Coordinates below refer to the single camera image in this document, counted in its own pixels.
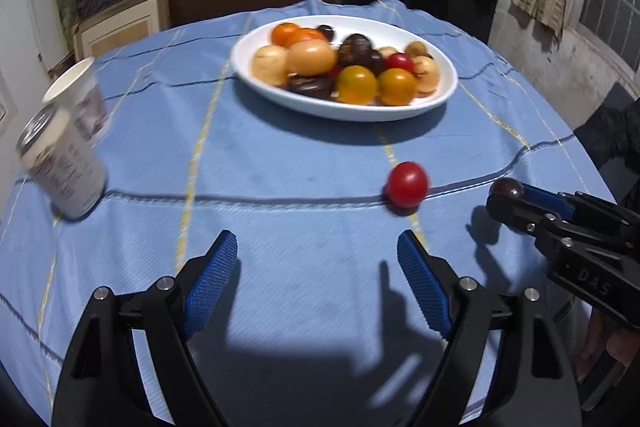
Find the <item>right hand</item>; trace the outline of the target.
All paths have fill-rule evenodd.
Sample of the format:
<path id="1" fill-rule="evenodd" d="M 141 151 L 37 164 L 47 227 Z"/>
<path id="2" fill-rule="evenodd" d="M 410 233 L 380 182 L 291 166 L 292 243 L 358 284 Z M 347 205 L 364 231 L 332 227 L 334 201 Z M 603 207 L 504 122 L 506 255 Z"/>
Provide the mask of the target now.
<path id="1" fill-rule="evenodd" d="M 608 352 L 625 369 L 629 369 L 639 351 L 639 345 L 638 333 L 619 329 L 606 315 L 593 309 L 585 343 L 574 362 L 578 381 L 587 376 L 597 356 L 603 351 Z"/>

